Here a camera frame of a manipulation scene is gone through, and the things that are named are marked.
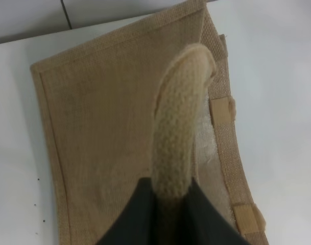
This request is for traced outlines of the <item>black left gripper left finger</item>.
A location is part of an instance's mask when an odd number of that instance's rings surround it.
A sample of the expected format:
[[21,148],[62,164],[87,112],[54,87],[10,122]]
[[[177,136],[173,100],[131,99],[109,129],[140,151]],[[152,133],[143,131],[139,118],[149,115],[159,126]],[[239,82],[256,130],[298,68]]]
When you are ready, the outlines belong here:
[[114,224],[97,244],[156,244],[156,201],[151,179],[141,178],[133,195]]

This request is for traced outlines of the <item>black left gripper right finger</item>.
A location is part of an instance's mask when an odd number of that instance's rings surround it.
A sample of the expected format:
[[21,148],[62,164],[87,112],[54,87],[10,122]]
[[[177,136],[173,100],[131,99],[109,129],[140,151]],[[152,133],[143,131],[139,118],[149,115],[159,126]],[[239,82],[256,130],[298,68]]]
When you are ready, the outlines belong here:
[[248,244],[217,212],[195,180],[192,180],[188,193],[183,198],[176,242],[177,244]]

